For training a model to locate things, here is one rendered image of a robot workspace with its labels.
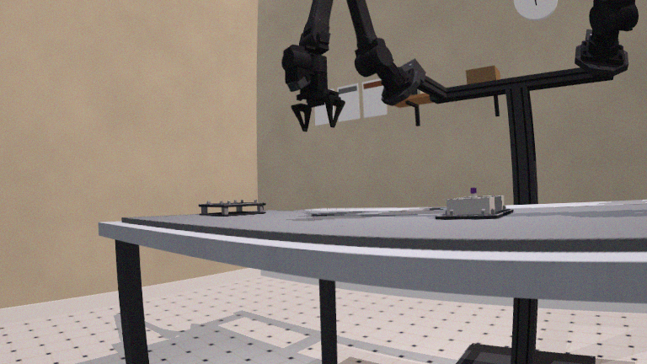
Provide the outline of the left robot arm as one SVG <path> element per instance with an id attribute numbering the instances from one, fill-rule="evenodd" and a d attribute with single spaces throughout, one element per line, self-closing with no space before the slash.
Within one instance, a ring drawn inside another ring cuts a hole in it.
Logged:
<path id="1" fill-rule="evenodd" d="M 580 59 L 622 66 L 624 53 L 618 41 L 619 30 L 633 30 L 638 19 L 635 0 L 593 0 L 589 14 L 592 35 L 589 41 L 582 41 Z"/>

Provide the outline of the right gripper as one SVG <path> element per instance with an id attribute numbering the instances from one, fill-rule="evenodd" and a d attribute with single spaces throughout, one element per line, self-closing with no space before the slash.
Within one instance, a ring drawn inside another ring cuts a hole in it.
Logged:
<path id="1" fill-rule="evenodd" d="M 291 106 L 294 114 L 299 120 L 299 123 L 303 131 L 307 131 L 308 129 L 312 107 L 316 107 L 320 105 L 326 105 L 330 127 L 333 127 L 333 128 L 335 127 L 338 117 L 340 115 L 340 112 L 345 105 L 345 101 L 340 99 L 338 92 L 328 89 L 327 75 L 326 75 L 326 86 L 327 88 L 314 90 L 304 94 L 298 94 L 297 100 L 301 101 L 302 99 L 306 99 L 307 104 L 294 104 Z M 307 97 L 309 97 L 309 99 Z M 334 113 L 334 116 L 333 116 L 333 105 L 336 106 L 336 111 Z M 305 123 L 303 123 L 300 111 L 304 113 Z"/>

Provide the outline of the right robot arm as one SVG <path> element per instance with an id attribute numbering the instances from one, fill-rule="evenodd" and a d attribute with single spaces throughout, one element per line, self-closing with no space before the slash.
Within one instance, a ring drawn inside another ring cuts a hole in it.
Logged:
<path id="1" fill-rule="evenodd" d="M 386 87 L 382 91 L 384 99 L 410 86 L 414 79 L 414 70 L 411 68 L 405 72 L 402 67 L 393 63 L 392 54 L 384 39 L 376 36 L 366 0 L 346 1 L 356 32 L 356 71 L 362 77 L 370 77 L 377 73 L 382 80 L 381 84 Z M 332 4 L 333 0 L 313 0 L 299 45 L 290 45 L 283 51 L 282 67 L 291 92 L 300 89 L 300 94 L 304 94 L 327 88 L 327 57 L 321 55 L 329 50 L 329 18 Z"/>

